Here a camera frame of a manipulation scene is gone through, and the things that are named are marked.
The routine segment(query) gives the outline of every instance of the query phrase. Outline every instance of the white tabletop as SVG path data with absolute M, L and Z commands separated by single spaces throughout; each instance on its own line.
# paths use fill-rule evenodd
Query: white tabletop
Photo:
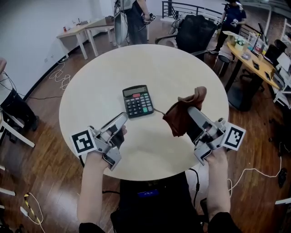
M 89 125 L 99 129 L 125 111 L 122 90 L 147 85 L 153 106 L 167 110 L 177 97 L 205 86 L 202 112 L 211 120 L 228 119 L 228 100 L 217 75 L 198 58 L 167 46 L 136 45 L 115 49 L 95 58 L 74 76 L 60 103 L 60 128 L 73 151 L 69 135 Z M 108 176 L 125 180 L 156 180 L 196 165 L 194 145 L 187 135 L 173 137 L 158 112 L 129 119 L 120 148 L 122 160 Z

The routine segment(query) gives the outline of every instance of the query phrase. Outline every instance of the wooden floor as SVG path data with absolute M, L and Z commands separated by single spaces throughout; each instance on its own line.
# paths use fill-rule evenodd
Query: wooden floor
M 150 26 L 150 43 L 158 36 L 165 35 L 171 24 L 159 20 Z M 99 54 L 115 49 L 109 44 L 107 35 L 95 38 Z M 215 39 L 209 47 L 216 45 Z M 81 50 L 70 55 L 64 74 L 74 74 L 85 64 L 94 59 L 94 53 L 89 43 L 85 44 L 88 60 L 84 60 Z M 205 56 L 205 62 L 213 67 L 215 57 Z M 231 65 L 222 78 L 225 84 L 231 70 Z M 46 77 L 32 93 L 31 97 L 61 96 L 63 91 L 60 83 Z M 272 127 L 268 123 L 270 118 L 282 121 L 280 109 L 273 104 L 270 92 L 266 90 L 256 93 L 250 111 L 240 112 L 230 107 L 230 122 L 245 128 L 247 133 L 238 152 L 228 152 L 229 178 L 236 183 L 244 168 L 256 167 L 262 172 L 275 175 L 279 170 L 278 149 L 268 138 L 272 136 Z M 41 232 L 38 225 L 33 224 L 20 212 L 20 206 L 25 208 L 23 196 L 31 192 L 38 199 L 44 214 L 43 228 L 47 233 L 78 232 L 76 206 L 80 193 L 82 166 L 78 159 L 67 147 L 60 132 L 59 106 L 60 98 L 47 100 L 29 99 L 29 106 L 40 116 L 40 124 L 36 132 L 29 132 L 25 136 L 35 143 L 35 148 L 18 141 L 12 144 L 5 137 L 0 147 L 0 164 L 7 170 L 0 170 L 0 187 L 14 190 L 16 196 L 0 193 L 1 204 L 5 206 L 4 219 L 11 227 L 23 224 L 29 232 Z M 291 171 L 290 156 L 284 155 L 282 166 Z M 197 165 L 201 188 L 196 206 L 206 196 L 208 184 L 208 167 Z M 196 175 L 187 171 L 191 195 L 195 194 Z M 237 226 L 248 233 L 277 232 L 284 213 L 284 206 L 275 207 L 278 199 L 287 197 L 291 176 L 282 189 L 278 187 L 277 178 L 267 178 L 255 171 L 248 171 L 240 183 L 233 190 L 231 198 L 231 215 Z M 104 190 L 118 190 L 119 180 L 104 176 Z M 113 232 L 110 214 L 116 210 L 119 197 L 116 194 L 103 195 L 101 227 L 106 232 Z M 36 203 L 29 198 L 29 203 L 36 208 Z

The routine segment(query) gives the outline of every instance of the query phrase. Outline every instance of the black pants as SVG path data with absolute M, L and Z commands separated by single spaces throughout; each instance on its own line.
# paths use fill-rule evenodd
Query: black pants
M 218 40 L 217 40 L 217 45 L 216 45 L 216 50 L 219 51 L 221 47 L 223 46 L 224 41 L 228 37 L 228 35 L 224 34 L 223 31 L 231 31 L 233 33 L 239 34 L 240 33 L 240 27 L 233 27 L 233 26 L 228 26 L 228 25 L 222 25 L 221 32 L 219 34 Z
M 1 108 L 15 118 L 21 119 L 24 122 L 26 130 L 30 129 L 36 120 L 33 111 L 14 89 L 1 104 Z
M 139 196 L 152 191 L 156 195 Z M 159 181 L 121 180 L 119 208 L 111 220 L 117 233 L 203 232 L 185 172 Z
M 142 11 L 136 1 L 132 8 L 126 12 L 128 35 L 133 45 L 147 44 L 147 29 L 141 14 Z

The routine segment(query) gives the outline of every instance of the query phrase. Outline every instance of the round table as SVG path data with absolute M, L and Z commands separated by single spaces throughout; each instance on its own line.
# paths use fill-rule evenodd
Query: round table
M 135 45 L 109 51 L 80 69 L 67 86 L 60 103 L 60 129 L 74 152 L 70 134 L 89 125 L 99 129 L 125 111 L 122 90 L 147 85 L 155 109 L 167 112 L 177 97 L 194 94 L 205 86 L 202 112 L 212 121 L 228 119 L 225 89 L 204 62 L 179 49 Z M 173 137 L 159 112 L 129 119 L 120 148 L 122 159 L 105 174 L 125 180 L 149 181 L 170 177 L 196 165 L 194 145 L 187 135 Z

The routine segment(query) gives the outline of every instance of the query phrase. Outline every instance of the white table leg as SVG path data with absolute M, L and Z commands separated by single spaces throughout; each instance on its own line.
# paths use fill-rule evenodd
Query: white table leg
M 12 116 L 12 115 L 10 115 L 10 114 L 8 114 L 7 112 L 5 112 L 5 114 L 7 115 L 7 116 L 9 116 L 17 125 L 19 125 L 21 128 L 23 128 L 24 127 L 24 125 L 19 121 L 19 120 L 17 120 L 14 116 Z
M 66 56 L 67 58 L 69 58 L 69 55 L 68 55 L 68 53 L 67 53 L 67 51 L 66 51 L 66 49 L 65 49 L 65 46 L 64 46 L 64 44 L 63 44 L 63 42 L 61 41 L 60 38 L 59 38 L 59 42 L 60 42 L 60 47 L 62 48 L 62 51 L 64 52 L 65 56 Z
M 84 46 L 83 46 L 83 42 L 82 42 L 82 38 L 81 38 L 80 33 L 77 33 L 77 34 L 76 34 L 76 37 L 77 37 L 78 43 L 79 43 L 79 45 L 80 45 L 80 48 L 81 48 L 81 50 L 82 50 L 82 53 L 83 53 L 84 59 L 87 60 L 88 57 L 87 57 L 87 54 L 86 54 L 85 48 L 84 48 Z
M 18 133 L 14 128 L 8 125 L 5 121 L 2 122 L 2 126 L 7 129 L 10 133 L 12 133 L 15 137 L 19 138 L 21 141 L 25 142 L 27 145 L 31 147 L 35 147 L 35 144 L 29 141 L 26 137 L 22 136 Z
M 112 43 L 112 37 L 111 37 L 111 31 L 110 31 L 110 28 L 106 28 L 106 31 L 108 33 L 108 39 L 109 39 L 109 42 Z
M 146 31 L 147 31 L 147 40 L 149 41 L 150 40 L 150 26 L 149 25 L 146 26 Z
M 91 30 L 87 29 L 86 31 L 87 31 L 87 35 L 88 35 L 88 37 L 90 39 L 90 42 L 91 42 L 91 45 L 92 45 L 92 48 L 93 48 L 95 56 L 99 56 Z
M 0 192 L 5 193 L 5 194 L 8 194 L 8 195 L 11 195 L 11 196 L 15 196 L 15 192 L 9 191 L 7 189 L 3 189 L 1 187 L 0 187 Z

